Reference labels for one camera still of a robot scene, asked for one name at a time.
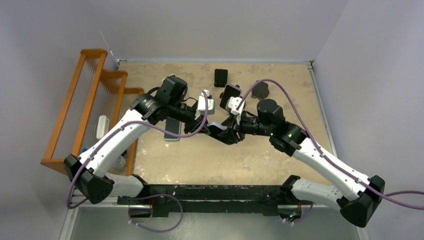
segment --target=wooden rack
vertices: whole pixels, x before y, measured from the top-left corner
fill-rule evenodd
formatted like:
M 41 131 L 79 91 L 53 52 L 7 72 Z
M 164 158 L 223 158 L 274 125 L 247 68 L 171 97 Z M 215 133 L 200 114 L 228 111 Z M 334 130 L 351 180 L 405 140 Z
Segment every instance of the wooden rack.
M 125 87 L 127 72 L 103 69 L 108 52 L 104 49 L 83 49 L 63 101 L 41 164 L 67 174 L 64 159 L 78 156 L 83 147 L 97 142 L 99 116 L 110 119 L 110 128 L 118 122 L 124 94 L 143 94 L 143 88 Z M 129 148 L 126 175 L 132 174 L 137 141 Z

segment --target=wooden table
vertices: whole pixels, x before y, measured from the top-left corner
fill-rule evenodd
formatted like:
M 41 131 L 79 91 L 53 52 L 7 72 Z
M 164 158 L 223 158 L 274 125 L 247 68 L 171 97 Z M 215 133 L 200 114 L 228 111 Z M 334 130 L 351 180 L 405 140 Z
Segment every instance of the wooden table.
M 215 114 L 209 122 L 227 118 L 219 107 L 223 88 L 214 87 L 215 69 L 228 69 L 228 83 L 246 91 L 256 80 L 269 78 L 281 83 L 293 98 L 305 123 L 317 141 L 329 150 L 328 136 L 308 67 L 303 64 L 233 64 L 233 63 L 137 63 L 123 62 L 120 70 L 128 72 L 126 87 L 145 91 L 161 85 L 170 74 L 188 83 L 187 97 L 198 99 L 207 89 L 215 99 Z M 269 83 L 269 97 L 283 107 L 286 119 L 300 125 L 281 90 Z M 121 116 L 135 95 L 122 100 Z M 246 110 L 256 114 L 257 99 L 247 99 Z M 306 164 L 274 149 L 268 137 L 247 135 L 238 144 L 225 145 L 204 134 L 179 141 L 165 141 L 164 134 L 151 129 L 138 140 L 134 174 L 151 184 L 246 184 L 280 185 L 288 176 L 299 175 L 322 184 L 329 182 Z

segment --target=phone screen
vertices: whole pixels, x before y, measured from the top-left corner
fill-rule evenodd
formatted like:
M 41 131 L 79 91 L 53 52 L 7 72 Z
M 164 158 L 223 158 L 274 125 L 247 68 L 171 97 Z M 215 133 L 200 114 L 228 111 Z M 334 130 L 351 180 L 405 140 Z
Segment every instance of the phone screen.
M 219 104 L 219 106 L 222 109 L 225 109 L 225 107 L 227 106 L 228 100 L 231 97 L 240 97 L 240 94 L 242 94 L 242 90 L 240 88 L 233 86 L 231 84 L 225 85 L 225 90 L 222 93 L 221 103 Z
M 175 120 L 171 117 L 166 118 L 165 120 L 165 130 L 168 132 L 171 132 L 173 134 L 180 134 L 181 133 L 181 122 L 178 120 Z M 163 137 L 166 141 L 178 141 L 180 138 L 171 136 L 165 133 Z

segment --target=white wall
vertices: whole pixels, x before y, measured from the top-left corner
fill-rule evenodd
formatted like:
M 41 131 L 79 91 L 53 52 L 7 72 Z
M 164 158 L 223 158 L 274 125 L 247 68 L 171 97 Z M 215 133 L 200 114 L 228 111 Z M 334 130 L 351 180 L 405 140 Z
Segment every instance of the white wall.
M 40 161 L 80 50 L 105 48 L 87 16 L 79 1 L 0 2 L 0 239 L 60 236 L 69 180 Z
M 116 57 L 309 61 L 347 0 L 88 0 Z
M 338 155 L 385 179 L 386 193 L 424 191 L 423 13 L 419 0 L 350 0 L 316 59 Z M 423 223 L 423 211 L 384 201 L 367 231 L 373 240 L 423 239 Z

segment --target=purple cable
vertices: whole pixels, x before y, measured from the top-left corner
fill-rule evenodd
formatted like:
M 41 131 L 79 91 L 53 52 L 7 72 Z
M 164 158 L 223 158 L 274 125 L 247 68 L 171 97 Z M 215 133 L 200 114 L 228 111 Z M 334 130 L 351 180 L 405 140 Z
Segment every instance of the purple cable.
M 134 201 L 141 201 L 141 200 L 153 199 L 153 198 L 162 197 L 162 196 L 168 197 L 168 198 L 172 198 L 178 204 L 178 207 L 179 207 L 179 210 L 180 210 L 180 213 L 181 214 L 179 215 L 178 222 L 173 227 L 168 228 L 168 229 L 165 229 L 165 230 L 157 230 L 157 229 L 150 228 L 148 226 L 143 226 L 141 224 L 138 224 L 138 222 L 134 221 L 131 218 L 131 214 L 130 214 L 131 209 L 128 210 L 129 221 L 132 224 L 136 225 L 137 227 L 140 227 L 142 229 L 145 229 L 145 230 L 148 230 L 148 231 L 151 231 L 151 232 L 155 232 L 155 233 L 166 233 L 166 232 L 172 231 L 175 228 L 177 228 L 178 225 L 180 225 L 181 220 L 183 220 L 183 206 L 181 205 L 181 202 L 178 201 L 178 199 L 176 197 L 174 197 L 172 195 L 169 195 L 169 194 L 161 193 L 161 194 L 156 194 L 156 195 L 151 195 L 151 196 L 146 196 L 146 197 L 129 197 L 129 196 L 126 196 L 126 198 L 127 199 L 131 199 L 131 200 L 134 200 Z
M 204 110 L 204 118 L 202 119 L 202 121 L 201 121 L 201 123 L 200 123 L 200 125 L 199 125 L 199 127 L 195 130 L 195 131 L 193 131 L 193 132 L 191 132 L 191 133 L 189 133 L 189 134 L 185 134 L 185 135 L 180 135 L 180 134 L 175 134 L 175 133 L 173 133 L 173 132 L 170 132 L 170 131 L 167 131 L 167 130 L 165 130 L 165 129 L 162 129 L 162 128 L 160 128 L 160 127 L 158 127 L 158 126 L 155 126 L 155 125 L 153 125 L 153 124 L 151 124 L 150 122 L 148 122 L 148 121 L 128 121 L 128 122 L 126 122 L 126 123 L 124 123 L 124 124 L 122 124 L 121 125 L 121 128 L 123 129 L 123 128 L 125 128 L 125 127 L 127 127 L 128 125 L 131 125 L 131 124 L 142 124 L 142 125 L 146 125 L 146 126 L 148 126 L 148 127 L 150 127 L 150 128 L 153 128 L 153 129 L 156 129 L 156 130 L 158 130 L 158 131 L 160 131 L 160 132 L 162 132 L 162 133 L 165 133 L 165 134 L 168 134 L 168 135 L 171 135 L 171 136 L 173 136 L 173 137 L 177 137 L 177 138 L 189 138 L 189 137 L 192 137 L 192 136 L 194 136 L 195 134 L 197 134 L 198 132 L 200 132 L 200 130 L 202 130 L 202 128 L 205 126 L 205 124 L 206 124 L 206 120 L 207 120 L 207 117 L 208 117 L 208 113 L 209 113 L 209 106 L 208 106 L 208 97 L 207 97 L 207 94 L 206 94 L 206 92 L 205 91 L 202 91 L 202 93 L 203 93 L 203 96 L 204 96 L 204 105 L 205 105 L 205 110 Z M 85 198 L 85 199 L 83 199 L 82 201 L 80 201 L 80 202 L 78 202 L 77 204 L 75 204 L 75 205 L 71 205 L 71 198 L 72 198 L 72 190 L 74 189 L 74 186 L 75 186 L 75 183 L 77 182 L 77 179 L 78 179 L 78 177 L 80 176 L 80 174 L 81 174 L 81 172 L 83 171 L 83 169 L 85 169 L 86 168 L 86 166 L 89 164 L 89 162 L 90 162 L 90 159 L 92 160 L 93 158 L 94 158 L 94 156 L 97 154 L 97 152 L 110 140 L 110 139 L 112 139 L 117 133 L 119 133 L 121 131 L 121 129 L 120 128 L 118 128 L 118 129 L 116 129 L 115 131 L 113 131 L 109 136 L 107 136 L 107 137 L 105 137 L 100 143 L 99 143 L 99 145 L 93 150 L 93 152 L 89 155 L 89 157 L 87 158 L 87 160 L 85 160 L 84 161 L 84 163 L 79 167 L 79 169 L 78 169 L 78 171 L 76 171 L 76 173 L 75 173 L 75 176 L 73 176 L 73 178 L 72 178 L 72 181 L 71 181 L 71 183 L 70 183 L 70 186 L 69 186 L 69 188 L 68 188 L 68 190 L 67 190 L 67 196 L 66 196 L 66 206 L 67 206 L 67 208 L 68 209 L 74 209 L 74 208 L 76 208 L 76 207 L 78 207 L 78 206 L 80 206 L 81 204 L 83 204 L 85 201 L 87 201 L 87 198 Z
M 326 156 L 324 154 L 324 152 L 321 150 L 321 148 L 319 147 L 317 141 L 315 140 L 315 138 L 312 136 L 311 132 L 309 131 L 308 127 L 306 126 L 305 122 L 303 121 L 301 115 L 299 114 L 298 109 L 296 108 L 294 102 L 292 101 L 292 99 L 290 98 L 289 94 L 287 93 L 287 91 L 284 89 L 283 86 L 281 86 L 281 84 L 279 84 L 277 81 L 272 80 L 272 79 L 262 79 L 259 80 L 257 82 L 255 82 L 250 88 L 249 90 L 247 90 L 247 92 L 244 94 L 240 104 L 237 107 L 237 110 L 240 108 L 240 106 L 242 105 L 242 103 L 246 100 L 246 98 L 248 97 L 248 94 L 252 91 L 252 89 L 258 85 L 261 82 L 271 82 L 274 83 L 275 85 L 277 85 L 282 92 L 284 93 L 284 95 L 286 96 L 287 100 L 290 102 L 291 107 L 294 110 L 294 113 L 296 114 L 297 118 L 299 119 L 300 123 L 302 124 L 303 128 L 305 129 L 305 131 L 307 132 L 307 135 L 309 136 L 310 140 L 312 141 L 313 145 L 315 146 L 315 148 L 318 150 L 319 154 L 322 155 L 324 157 L 324 159 L 331 164 L 333 167 L 335 167 L 337 170 L 339 170 L 340 172 L 346 174 L 347 176 L 349 176 L 350 178 L 354 179 L 356 182 L 359 182 L 361 185 L 363 185 L 364 187 L 366 187 L 367 189 L 369 189 L 371 192 L 375 193 L 377 196 L 386 199 L 394 204 L 406 207 L 406 208 L 410 208 L 410 209 L 417 209 L 417 210 L 424 210 L 424 206 L 420 206 L 420 205 L 413 205 L 413 204 L 408 204 L 408 203 L 404 203 L 401 201 L 398 201 L 396 199 L 393 199 L 389 196 L 394 196 L 394 195 L 400 195 L 400 194 L 419 194 L 419 195 L 424 195 L 424 191 L 416 191 L 416 190 L 406 190 L 406 191 L 398 191 L 398 192 L 391 192 L 388 193 L 386 195 L 381 194 L 380 192 L 378 192 L 377 190 L 375 190 L 374 188 L 372 188 L 371 186 L 369 186 L 368 184 L 366 184 L 365 182 L 361 181 L 358 177 L 355 177 L 353 174 L 351 174 L 350 172 L 344 170 L 343 168 L 339 167 L 337 164 L 335 164 L 333 161 L 331 161 L 331 159 Z

